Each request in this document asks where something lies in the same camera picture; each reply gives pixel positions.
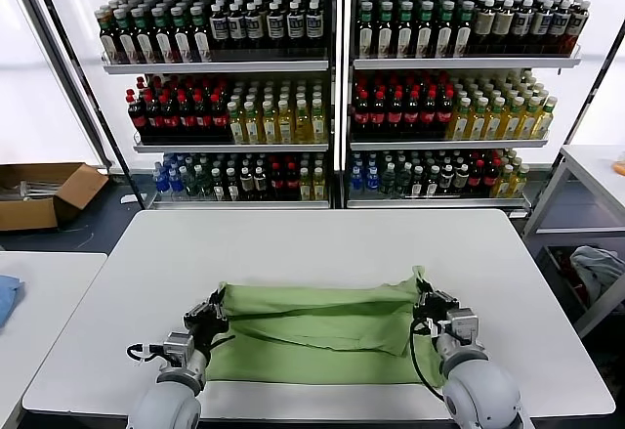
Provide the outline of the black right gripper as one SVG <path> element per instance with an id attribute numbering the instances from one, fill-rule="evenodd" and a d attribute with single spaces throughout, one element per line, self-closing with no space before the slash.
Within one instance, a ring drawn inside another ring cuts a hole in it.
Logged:
<path id="1" fill-rule="evenodd" d="M 416 279 L 416 290 L 417 299 L 412 309 L 413 333 L 439 336 L 447 321 L 447 313 L 458 308 L 458 300 L 422 279 Z"/>

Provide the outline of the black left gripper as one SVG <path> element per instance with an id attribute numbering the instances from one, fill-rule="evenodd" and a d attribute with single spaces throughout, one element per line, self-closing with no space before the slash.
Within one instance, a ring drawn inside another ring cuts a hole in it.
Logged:
<path id="1" fill-rule="evenodd" d="M 195 305 L 184 315 L 184 323 L 193 337 L 194 348 L 209 352 L 216 335 L 229 330 L 222 292 L 214 291 L 207 299 Z"/>

